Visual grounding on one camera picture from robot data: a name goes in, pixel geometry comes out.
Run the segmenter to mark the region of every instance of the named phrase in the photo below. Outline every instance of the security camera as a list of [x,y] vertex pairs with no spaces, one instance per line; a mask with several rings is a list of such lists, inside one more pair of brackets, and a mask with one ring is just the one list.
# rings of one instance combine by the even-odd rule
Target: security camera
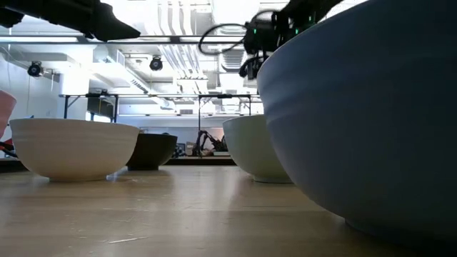
[[160,71],[164,67],[164,64],[161,61],[160,56],[154,56],[152,58],[151,64],[149,64],[149,68],[153,71]]
[[42,77],[44,75],[44,69],[41,66],[41,62],[32,61],[27,73],[34,78]]

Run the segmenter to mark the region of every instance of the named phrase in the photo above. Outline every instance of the pink object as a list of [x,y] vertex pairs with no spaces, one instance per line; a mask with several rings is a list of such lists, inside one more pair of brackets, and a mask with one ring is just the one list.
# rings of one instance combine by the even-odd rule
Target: pink object
[[16,99],[0,90],[0,138],[3,136],[6,125],[8,124],[9,117],[13,113],[13,109],[16,105]]

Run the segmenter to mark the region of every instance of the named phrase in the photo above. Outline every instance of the table surface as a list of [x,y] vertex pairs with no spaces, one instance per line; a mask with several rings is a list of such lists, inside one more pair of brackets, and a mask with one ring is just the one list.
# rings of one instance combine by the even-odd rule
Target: table surface
[[0,255],[414,256],[365,236],[293,185],[238,167],[166,166],[106,181],[0,175]]

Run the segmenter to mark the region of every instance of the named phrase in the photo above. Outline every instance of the dark bowl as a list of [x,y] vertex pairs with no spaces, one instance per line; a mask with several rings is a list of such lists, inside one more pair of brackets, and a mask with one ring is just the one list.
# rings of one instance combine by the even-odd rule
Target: dark bowl
[[367,1],[290,40],[258,75],[292,181],[399,243],[456,239],[457,16],[442,3]]
[[127,163],[130,171],[156,171],[165,164],[176,148],[178,137],[161,134],[138,135],[134,154]]

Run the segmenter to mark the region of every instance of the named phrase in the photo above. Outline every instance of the workbench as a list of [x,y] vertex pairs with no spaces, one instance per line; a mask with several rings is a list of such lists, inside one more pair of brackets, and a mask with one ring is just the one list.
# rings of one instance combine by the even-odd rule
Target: workbench
[[164,166],[106,181],[0,174],[0,255],[415,256],[349,228],[294,185],[238,167]]

